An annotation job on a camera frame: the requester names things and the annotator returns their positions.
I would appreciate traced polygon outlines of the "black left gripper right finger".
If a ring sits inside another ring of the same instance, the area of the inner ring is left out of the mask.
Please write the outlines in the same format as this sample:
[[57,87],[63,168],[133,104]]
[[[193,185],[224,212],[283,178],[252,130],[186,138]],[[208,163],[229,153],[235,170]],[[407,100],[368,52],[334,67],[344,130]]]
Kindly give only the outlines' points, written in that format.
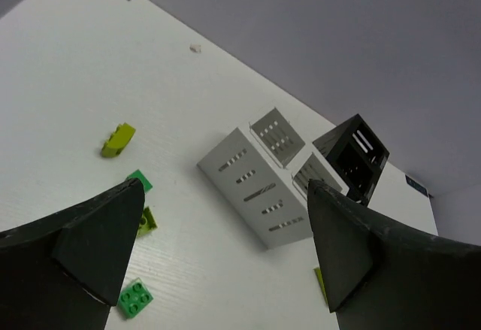
[[480,248],[407,226],[319,180],[307,207],[341,329],[478,329]]

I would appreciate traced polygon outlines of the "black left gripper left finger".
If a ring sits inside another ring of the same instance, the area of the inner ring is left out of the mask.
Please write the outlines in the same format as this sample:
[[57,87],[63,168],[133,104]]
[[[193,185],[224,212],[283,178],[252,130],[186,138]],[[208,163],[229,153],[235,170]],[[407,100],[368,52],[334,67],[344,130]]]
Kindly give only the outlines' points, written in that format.
[[3,329],[103,329],[126,275],[144,187],[123,183],[1,233]]

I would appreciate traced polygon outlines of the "lime square lego brick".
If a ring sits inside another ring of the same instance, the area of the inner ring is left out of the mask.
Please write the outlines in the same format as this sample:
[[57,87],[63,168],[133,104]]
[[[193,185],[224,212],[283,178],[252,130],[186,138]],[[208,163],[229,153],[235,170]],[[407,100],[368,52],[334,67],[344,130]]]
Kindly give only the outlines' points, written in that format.
[[157,228],[158,226],[151,209],[149,207],[145,207],[142,212],[136,237],[139,238],[144,235],[148,235]]

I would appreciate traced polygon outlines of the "lime curved lego brick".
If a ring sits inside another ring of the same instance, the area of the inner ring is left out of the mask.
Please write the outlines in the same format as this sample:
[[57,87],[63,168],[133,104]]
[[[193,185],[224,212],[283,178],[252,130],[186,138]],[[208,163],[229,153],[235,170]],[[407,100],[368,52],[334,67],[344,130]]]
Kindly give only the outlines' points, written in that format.
[[105,141],[101,156],[104,158],[114,158],[121,154],[133,138],[136,129],[128,123],[119,124],[116,130]]

